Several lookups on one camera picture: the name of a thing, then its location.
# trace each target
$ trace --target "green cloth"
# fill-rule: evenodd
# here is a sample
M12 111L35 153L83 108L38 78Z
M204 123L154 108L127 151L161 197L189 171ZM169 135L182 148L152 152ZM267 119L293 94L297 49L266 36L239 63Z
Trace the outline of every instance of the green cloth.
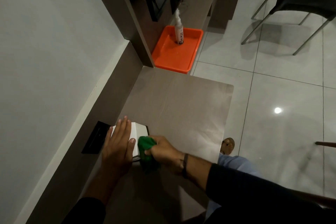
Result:
M141 136L138 140L138 148L140 154L140 164L145 173L150 173L151 171L157 170L160 164L153 158L152 155L147 156L145 150L149 150L156 142L153 138L149 136Z

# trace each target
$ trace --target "dark wristband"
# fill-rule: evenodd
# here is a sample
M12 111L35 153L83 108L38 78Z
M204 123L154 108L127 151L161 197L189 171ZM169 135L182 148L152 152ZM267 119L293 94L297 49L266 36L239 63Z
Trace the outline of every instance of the dark wristband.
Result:
M182 176L184 178L187 178L187 162L188 162L188 154L184 154L183 169L182 169Z

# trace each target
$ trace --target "hand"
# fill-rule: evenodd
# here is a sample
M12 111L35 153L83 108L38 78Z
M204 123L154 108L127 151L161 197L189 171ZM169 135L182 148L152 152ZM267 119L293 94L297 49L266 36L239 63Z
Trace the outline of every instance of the hand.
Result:
M126 174L132 165L133 149L135 139L131 138L131 121L124 117L124 120L118 120L114 129L107 132L105 143L102 150L101 173L105 177L119 179Z
M183 169L184 153L176 150L164 136L149 136L156 145L146 150L146 155L153 155L154 159L167 166L175 174L181 174Z

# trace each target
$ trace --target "spray bottle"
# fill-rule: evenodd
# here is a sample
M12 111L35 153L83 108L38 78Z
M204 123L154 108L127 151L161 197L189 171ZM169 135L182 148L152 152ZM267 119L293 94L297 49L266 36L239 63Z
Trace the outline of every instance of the spray bottle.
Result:
M181 23L180 11L175 12L175 35L178 44L183 44L183 25Z

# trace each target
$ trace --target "plastic tray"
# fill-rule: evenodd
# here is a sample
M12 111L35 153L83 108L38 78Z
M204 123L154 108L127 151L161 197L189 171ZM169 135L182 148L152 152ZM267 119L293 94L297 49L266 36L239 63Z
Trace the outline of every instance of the plastic tray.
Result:
M155 66L178 73L187 74L195 60L203 30L184 28L184 43L178 45L174 26L166 26L157 42L152 58Z

